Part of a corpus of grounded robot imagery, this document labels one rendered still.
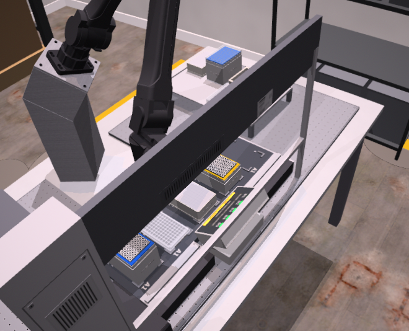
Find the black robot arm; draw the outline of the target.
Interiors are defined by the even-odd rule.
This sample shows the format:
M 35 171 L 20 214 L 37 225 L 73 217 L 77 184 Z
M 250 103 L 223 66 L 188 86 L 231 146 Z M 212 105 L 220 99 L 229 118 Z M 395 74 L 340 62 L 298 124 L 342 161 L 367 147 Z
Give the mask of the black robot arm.
M 59 75 L 92 73 L 92 48 L 102 52 L 116 27 L 113 14 L 121 0 L 91 0 L 65 26 L 65 42 L 46 57 Z M 143 66 L 133 99 L 129 142 L 138 160 L 167 133 L 174 117 L 172 63 L 180 0 L 150 0 Z M 75 47 L 74 47 L 75 46 Z M 164 101 L 166 100 L 166 101 Z

